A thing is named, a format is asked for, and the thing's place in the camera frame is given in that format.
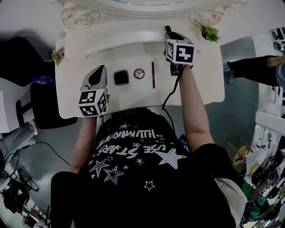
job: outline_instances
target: wire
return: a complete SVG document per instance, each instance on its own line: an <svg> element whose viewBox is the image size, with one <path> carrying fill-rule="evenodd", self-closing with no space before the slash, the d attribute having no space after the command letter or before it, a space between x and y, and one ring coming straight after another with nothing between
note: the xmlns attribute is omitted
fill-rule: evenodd
<svg viewBox="0 0 285 228"><path fill-rule="evenodd" d="M7 159L8 159L11 155L13 155L13 154L15 154L15 153L10 154L10 155L5 159L5 166L6 166L6 161L7 161ZM16 166L15 166L14 171L13 171L9 176L2 176L2 175L1 175L0 177L6 179L6 178L9 178L9 177L13 176L14 173L16 172L16 169L17 169L17 165L18 165L18 163L19 163L19 160L20 160L20 153L18 153L18 161L17 161L17 163L16 163Z"/></svg>
<svg viewBox="0 0 285 228"><path fill-rule="evenodd" d="M176 81L175 81L175 85L174 85L173 91L168 95L168 97L165 99L165 101L164 101L164 103L163 103L163 105L162 105L162 110L164 110L164 111L166 112L166 114L168 115L168 117L169 117L169 119L170 119L170 121L171 121L172 129L173 129L175 135L176 135L176 132L175 132L175 128L174 128L174 123L173 123L173 120L172 120L170 114L169 114L168 111L165 109L165 105L166 105L166 103L167 103L169 97L170 97L172 94L175 93L176 88L177 88L177 85L178 85L178 82L179 82L179 79L181 78L181 75L182 75L182 74L180 73L180 74L177 76L177 79L176 79Z"/></svg>
<svg viewBox="0 0 285 228"><path fill-rule="evenodd" d="M7 154L8 154L8 148L6 147L6 145L4 144L4 142L2 142L2 141L0 141L3 145L4 145L4 147L5 147L5 149L6 149L6 151L7 151Z"/></svg>
<svg viewBox="0 0 285 228"><path fill-rule="evenodd" d="M52 146L49 145L48 143L46 143L46 142L36 142L35 144L46 144L46 145L48 145L48 146L52 149L52 151L53 151L59 158L61 158L66 164L68 164L68 165L70 166L70 164L69 164L67 161L65 161L57 152L55 152L55 150L52 148Z"/></svg>
<svg viewBox="0 0 285 228"><path fill-rule="evenodd" d="M58 155L58 153L57 153L57 152L51 147L51 145L49 145L48 143L46 143L46 142L36 142L35 144L46 144L46 145L48 145L48 146L52 149L52 151L53 151L59 158L61 158L66 164L68 164L68 165L70 166L70 164L69 164L67 161L65 161L60 155ZM8 158L9 158L10 156L12 156L12 155L18 153L18 160L17 160L17 163L16 163L16 166L15 166L15 169L14 169L13 173L10 174L9 176L2 176L2 175L1 175L1 176L0 176L1 178L5 178L5 179L6 179L6 178L11 177L11 176L14 175L14 173L16 172L16 169L17 169L17 165L18 165L19 160L20 160L20 151L21 151L22 149L24 149L24 148L21 148L21 149L17 150L16 152L12 153L12 154L9 154L9 156L5 159L5 166L6 166L6 165L7 165L6 162L7 162Z"/></svg>

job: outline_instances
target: person's leg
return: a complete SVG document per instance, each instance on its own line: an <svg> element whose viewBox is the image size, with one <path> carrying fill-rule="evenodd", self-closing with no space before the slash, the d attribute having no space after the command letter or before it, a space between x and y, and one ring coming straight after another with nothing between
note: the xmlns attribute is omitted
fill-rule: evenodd
<svg viewBox="0 0 285 228"><path fill-rule="evenodd" d="M228 65L234 78L244 77L269 86L278 86L276 68L267 66L267 60L270 57L275 56L242 59L236 62L228 62Z"/></svg>
<svg viewBox="0 0 285 228"><path fill-rule="evenodd" d="M74 194L80 194L78 174L60 172L53 176L51 182L51 224L53 228L69 228L77 207Z"/></svg>

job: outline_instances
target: black pants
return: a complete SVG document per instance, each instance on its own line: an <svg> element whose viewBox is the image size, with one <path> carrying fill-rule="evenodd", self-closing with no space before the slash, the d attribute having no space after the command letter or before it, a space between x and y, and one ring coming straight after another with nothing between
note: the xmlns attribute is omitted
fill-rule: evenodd
<svg viewBox="0 0 285 228"><path fill-rule="evenodd" d="M236 62L228 62L228 65L235 78L244 77L269 86L278 86L276 68L267 66L267 60L270 57L276 56L242 59Z"/></svg>

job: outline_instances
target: wooden stick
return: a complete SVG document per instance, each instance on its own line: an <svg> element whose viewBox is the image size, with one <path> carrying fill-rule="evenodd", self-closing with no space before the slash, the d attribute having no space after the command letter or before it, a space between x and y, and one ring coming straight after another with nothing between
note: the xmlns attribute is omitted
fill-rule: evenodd
<svg viewBox="0 0 285 228"><path fill-rule="evenodd" d="M236 152L239 154L240 157L242 157L244 160L246 160L246 158L238 151L238 149L236 149L232 144L230 144L228 142L228 145Z"/></svg>
<svg viewBox="0 0 285 228"><path fill-rule="evenodd" d="M250 146L240 137L240 140L248 147L248 149L253 153L253 150L250 148Z"/></svg>
<svg viewBox="0 0 285 228"><path fill-rule="evenodd" d="M152 87L155 89L155 63L151 62L152 69Z"/></svg>

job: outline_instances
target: blue bottle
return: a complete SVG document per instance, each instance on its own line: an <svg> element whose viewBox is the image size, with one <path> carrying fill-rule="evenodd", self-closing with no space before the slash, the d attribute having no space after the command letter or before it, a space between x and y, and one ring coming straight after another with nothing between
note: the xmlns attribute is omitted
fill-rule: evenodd
<svg viewBox="0 0 285 228"><path fill-rule="evenodd" d="M50 76L40 76L34 78L34 83L37 84L52 84L53 79Z"/></svg>

